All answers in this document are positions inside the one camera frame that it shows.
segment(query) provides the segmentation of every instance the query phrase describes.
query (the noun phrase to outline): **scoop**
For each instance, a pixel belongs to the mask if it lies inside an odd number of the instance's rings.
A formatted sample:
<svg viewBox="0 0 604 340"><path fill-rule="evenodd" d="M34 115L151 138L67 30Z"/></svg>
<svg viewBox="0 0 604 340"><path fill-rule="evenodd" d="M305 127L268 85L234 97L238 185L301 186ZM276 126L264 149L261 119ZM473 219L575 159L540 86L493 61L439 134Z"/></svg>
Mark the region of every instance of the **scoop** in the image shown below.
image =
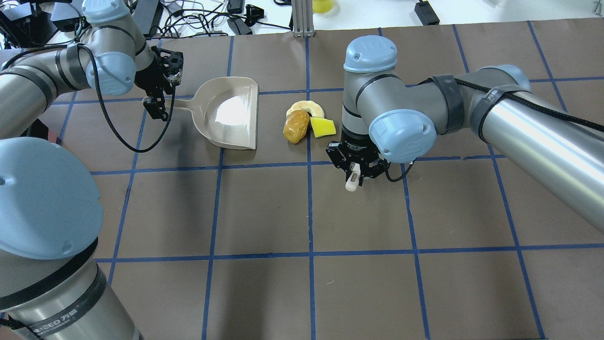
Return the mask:
<svg viewBox="0 0 604 340"><path fill-rule="evenodd" d="M214 145L255 150L258 94L258 84L250 78L214 78L201 85L192 99L176 99L174 110L191 112L197 130Z"/></svg>

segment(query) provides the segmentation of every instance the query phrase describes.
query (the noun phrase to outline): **robotic arm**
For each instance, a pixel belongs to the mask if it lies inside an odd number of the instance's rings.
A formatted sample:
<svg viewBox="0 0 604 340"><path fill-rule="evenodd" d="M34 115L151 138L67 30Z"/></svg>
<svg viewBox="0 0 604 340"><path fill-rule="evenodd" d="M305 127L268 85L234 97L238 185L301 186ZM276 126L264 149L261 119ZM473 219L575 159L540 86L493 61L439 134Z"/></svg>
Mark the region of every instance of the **robotic arm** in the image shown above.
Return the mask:
<svg viewBox="0 0 604 340"><path fill-rule="evenodd" d="M95 88L88 51L102 94L117 96L137 85L147 93L150 116L167 120L164 92L172 94L180 84L182 53L149 48L121 0L88 0L82 12L92 25L86 45L26 57L0 72L0 139L19 136L57 96Z"/></svg>
<svg viewBox="0 0 604 340"><path fill-rule="evenodd" d="M342 137L326 150L346 173L347 189L387 171L390 162L412 162L437 134L471 128L604 233L603 135L556 118L564 114L531 94L513 65L407 88L395 64L396 47L387 38L360 37L347 49ZM553 116L539 112L544 108Z"/></svg>

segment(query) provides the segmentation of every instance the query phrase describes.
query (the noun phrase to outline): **yellow cup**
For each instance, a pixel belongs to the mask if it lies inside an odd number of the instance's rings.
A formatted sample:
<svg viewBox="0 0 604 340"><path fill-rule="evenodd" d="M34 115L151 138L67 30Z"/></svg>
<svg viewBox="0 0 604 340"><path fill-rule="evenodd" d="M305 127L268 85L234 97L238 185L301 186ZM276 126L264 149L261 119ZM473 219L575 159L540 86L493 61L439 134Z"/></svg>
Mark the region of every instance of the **yellow cup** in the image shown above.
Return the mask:
<svg viewBox="0 0 604 340"><path fill-rule="evenodd" d="M315 13L327 13L333 8L334 0L312 0L312 11Z"/></svg>

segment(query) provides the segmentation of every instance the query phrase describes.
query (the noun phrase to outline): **yellow object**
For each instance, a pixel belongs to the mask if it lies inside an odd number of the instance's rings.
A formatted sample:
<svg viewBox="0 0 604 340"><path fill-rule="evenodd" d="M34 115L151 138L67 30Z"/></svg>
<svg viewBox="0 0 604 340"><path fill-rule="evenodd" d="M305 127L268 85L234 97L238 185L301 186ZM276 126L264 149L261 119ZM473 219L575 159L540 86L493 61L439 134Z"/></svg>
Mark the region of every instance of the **yellow object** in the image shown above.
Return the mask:
<svg viewBox="0 0 604 340"><path fill-rule="evenodd" d="M297 144L304 136L308 129L310 116L304 110L296 110L288 115L283 127L283 135L292 144Z"/></svg>
<svg viewBox="0 0 604 340"><path fill-rule="evenodd" d="M323 109L319 106L319 104L313 102L312 100L301 100L299 102L295 102L292 107L289 108L286 115L289 116L290 113L296 110L304 110L313 117L325 118Z"/></svg>
<svg viewBox="0 0 604 340"><path fill-rule="evenodd" d="M333 0L312 0L312 11L326 13L333 8Z"/></svg>
<svg viewBox="0 0 604 340"><path fill-rule="evenodd" d="M336 134L336 126L333 124L332 120L311 117L310 125L312 125L312 131L315 133L315 138Z"/></svg>

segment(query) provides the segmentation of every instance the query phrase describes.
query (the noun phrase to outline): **yellow block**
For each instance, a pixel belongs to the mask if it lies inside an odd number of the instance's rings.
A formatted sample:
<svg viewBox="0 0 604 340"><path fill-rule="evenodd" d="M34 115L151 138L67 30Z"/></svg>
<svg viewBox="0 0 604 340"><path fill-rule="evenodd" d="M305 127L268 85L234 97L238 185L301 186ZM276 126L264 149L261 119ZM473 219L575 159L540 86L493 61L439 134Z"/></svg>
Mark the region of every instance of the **yellow block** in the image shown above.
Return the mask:
<svg viewBox="0 0 604 340"><path fill-rule="evenodd" d="M315 138L336 134L336 126L332 120L311 117L310 125L312 126L312 131L315 133Z"/></svg>

